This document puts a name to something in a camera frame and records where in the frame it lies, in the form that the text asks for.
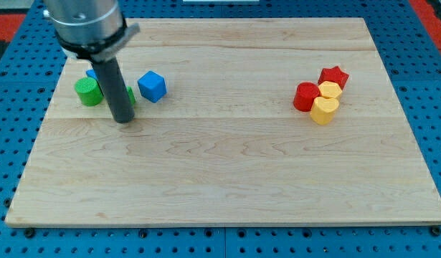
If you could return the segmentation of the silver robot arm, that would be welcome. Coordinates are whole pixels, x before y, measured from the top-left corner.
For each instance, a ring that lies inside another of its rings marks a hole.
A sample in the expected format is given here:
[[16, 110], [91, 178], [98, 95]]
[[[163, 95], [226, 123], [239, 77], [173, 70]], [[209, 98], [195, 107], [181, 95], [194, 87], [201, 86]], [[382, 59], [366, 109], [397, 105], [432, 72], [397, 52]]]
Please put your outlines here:
[[128, 25], [117, 0], [44, 0], [43, 11], [66, 55], [107, 62], [140, 31]]

